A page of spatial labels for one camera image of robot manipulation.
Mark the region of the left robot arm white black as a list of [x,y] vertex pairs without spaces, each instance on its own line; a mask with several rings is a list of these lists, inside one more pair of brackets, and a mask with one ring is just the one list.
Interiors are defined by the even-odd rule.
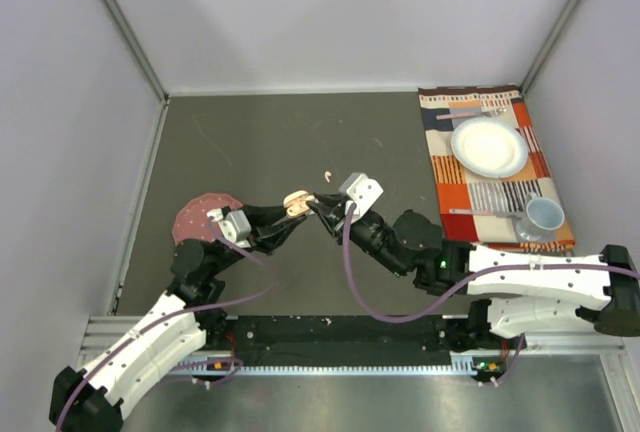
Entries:
[[151,309],[99,357],[56,376],[49,411],[56,430],[121,430],[137,403],[181,361],[226,339],[229,305],[220,299],[225,283],[219,274],[243,259],[260,264],[306,218],[284,206],[207,212],[211,239],[176,244],[173,280]]

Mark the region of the pink earbud charging case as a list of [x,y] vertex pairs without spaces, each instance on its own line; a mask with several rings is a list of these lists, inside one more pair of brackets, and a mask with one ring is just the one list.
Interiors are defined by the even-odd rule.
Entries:
[[283,199],[283,207],[290,218],[296,218],[312,214],[309,204],[315,201],[315,196],[306,190],[298,190],[290,193]]

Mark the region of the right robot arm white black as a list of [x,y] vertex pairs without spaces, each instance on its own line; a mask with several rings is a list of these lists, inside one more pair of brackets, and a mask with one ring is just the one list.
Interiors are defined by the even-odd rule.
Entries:
[[321,195],[306,203],[341,245],[350,285],[351,248],[357,246],[392,274],[413,274],[414,286],[436,298],[421,312],[391,316],[375,311],[354,289],[356,301],[376,320],[413,322],[463,294],[473,299],[466,322],[458,332],[442,332],[462,349],[551,330],[639,334],[639,275],[624,247],[608,245],[582,257],[501,252],[446,239],[440,226],[411,209],[388,224],[348,196]]

